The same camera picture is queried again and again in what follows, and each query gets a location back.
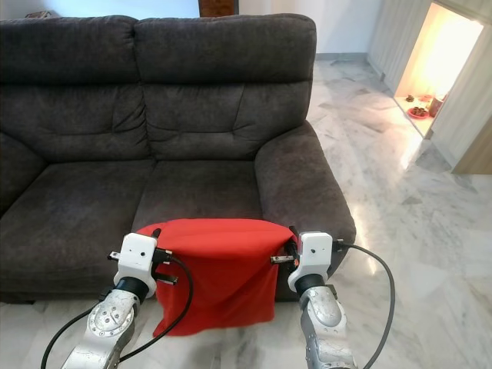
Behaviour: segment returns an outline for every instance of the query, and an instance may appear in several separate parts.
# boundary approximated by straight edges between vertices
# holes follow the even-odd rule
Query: red towel
[[[194,282],[190,310],[170,335],[274,318],[278,266],[271,265],[270,256],[293,237],[288,228],[251,219],[180,219],[138,233],[150,235],[156,228],[162,229],[158,247],[173,251],[190,268]],[[175,286],[158,282],[156,295],[165,315],[154,335],[181,313],[188,297],[186,275],[179,266],[164,264],[158,272],[179,281]]]

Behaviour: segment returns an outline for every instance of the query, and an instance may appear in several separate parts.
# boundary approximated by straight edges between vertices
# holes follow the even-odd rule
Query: back cushion
[[[252,159],[308,112],[316,46],[301,15],[146,19],[135,47],[157,159]]]
[[[2,131],[49,162],[148,157],[135,22],[2,21]]]

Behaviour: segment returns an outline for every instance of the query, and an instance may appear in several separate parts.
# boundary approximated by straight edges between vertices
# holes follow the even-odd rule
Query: marble floor
[[[357,242],[383,257],[397,286],[394,325],[376,369],[492,367],[492,176],[457,176],[422,141],[362,62],[317,61],[308,119],[357,225]],[[380,340],[387,276],[349,251],[331,279],[360,364]],[[39,367],[51,336],[92,301],[0,307],[0,366]],[[151,338],[160,307],[146,303],[125,351]],[[167,337],[120,367],[304,368],[296,304],[277,304],[267,324]],[[51,355],[60,367],[83,332],[71,329]]]

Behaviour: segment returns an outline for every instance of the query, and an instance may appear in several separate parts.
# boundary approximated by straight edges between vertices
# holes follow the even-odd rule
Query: seat cushion
[[[133,231],[180,218],[262,219],[253,161],[160,161]]]
[[[5,212],[0,281],[8,294],[97,294],[112,283],[121,248],[155,163],[49,165]]]

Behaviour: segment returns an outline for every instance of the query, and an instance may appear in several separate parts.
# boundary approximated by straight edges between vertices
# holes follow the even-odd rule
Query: gray fabric sofa
[[[315,32],[300,15],[3,21],[1,299],[94,297],[125,234],[176,218],[352,241],[305,121]]]

